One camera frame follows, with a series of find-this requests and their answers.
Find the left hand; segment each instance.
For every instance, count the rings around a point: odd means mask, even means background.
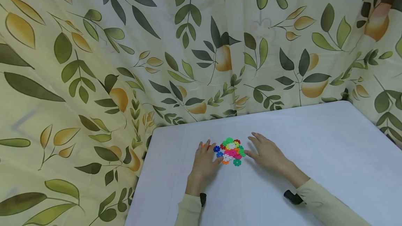
[[[211,141],[208,140],[204,147],[202,146],[202,142],[198,145],[198,149],[195,152],[193,170],[187,179],[186,194],[199,196],[202,182],[217,170],[218,165],[223,160],[223,157],[219,157],[212,162],[216,143],[209,146],[210,143]]]

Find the wrist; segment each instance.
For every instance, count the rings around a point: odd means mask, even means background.
[[[188,195],[199,196],[201,192],[202,181],[203,178],[200,175],[196,173],[190,173],[187,178],[187,187],[185,193]]]

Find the right hand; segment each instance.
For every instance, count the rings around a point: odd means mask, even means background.
[[[258,153],[255,154],[249,150],[244,150],[244,153],[253,158],[263,168],[275,171],[276,173],[283,173],[291,161],[285,157],[274,142],[265,138],[262,134],[254,132],[251,134],[254,137],[249,136],[248,138],[254,144]]]

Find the curtain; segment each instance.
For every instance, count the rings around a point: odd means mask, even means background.
[[[402,148],[401,12],[402,0],[0,0],[0,223],[124,225],[157,126],[343,99]]]

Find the forearm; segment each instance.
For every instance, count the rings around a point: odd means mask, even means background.
[[[178,204],[178,215],[175,226],[198,226],[201,213],[201,180],[199,176],[190,174],[187,179],[186,192]]]
[[[323,186],[310,179],[294,163],[286,163],[281,173],[296,188],[309,210],[325,225],[370,225]]]

